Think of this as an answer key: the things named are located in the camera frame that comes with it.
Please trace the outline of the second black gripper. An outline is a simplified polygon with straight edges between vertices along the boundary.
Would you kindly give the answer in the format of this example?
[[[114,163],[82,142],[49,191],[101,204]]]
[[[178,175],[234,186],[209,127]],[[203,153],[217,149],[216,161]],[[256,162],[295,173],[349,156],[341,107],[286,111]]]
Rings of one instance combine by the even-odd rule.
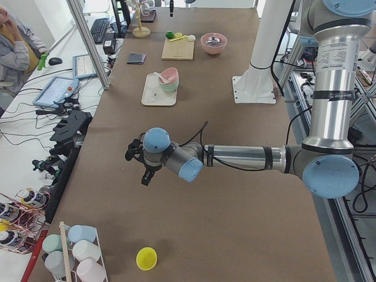
[[[173,12],[174,12],[174,0],[170,0],[169,1],[169,12],[170,12],[170,16],[173,16]]]

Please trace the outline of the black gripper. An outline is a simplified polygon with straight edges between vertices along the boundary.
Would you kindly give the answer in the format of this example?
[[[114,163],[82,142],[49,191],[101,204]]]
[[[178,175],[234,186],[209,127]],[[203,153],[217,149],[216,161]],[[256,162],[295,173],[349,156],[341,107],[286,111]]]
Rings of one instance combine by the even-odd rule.
[[[125,153],[125,159],[129,162],[132,159],[137,160],[138,162],[142,163],[146,168],[144,175],[142,176],[141,184],[142,185],[149,185],[155,172],[162,168],[162,165],[149,165],[146,163],[143,157],[143,142],[142,137],[144,133],[141,133],[137,138],[135,138],[132,143],[130,143],[127,147],[127,151]]]

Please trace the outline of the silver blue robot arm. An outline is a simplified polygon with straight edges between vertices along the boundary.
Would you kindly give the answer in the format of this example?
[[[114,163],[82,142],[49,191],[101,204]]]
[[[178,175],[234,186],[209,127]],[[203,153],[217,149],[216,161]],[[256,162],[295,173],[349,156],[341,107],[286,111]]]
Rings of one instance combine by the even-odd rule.
[[[318,42],[310,132],[300,145],[250,147],[172,142],[162,128],[142,133],[126,160],[146,169],[148,185],[166,167],[192,182],[203,167],[223,165],[258,172],[279,170],[299,177],[312,193],[327,199],[345,196],[359,180],[348,141],[360,39],[371,29],[374,1],[303,1],[300,31]]]

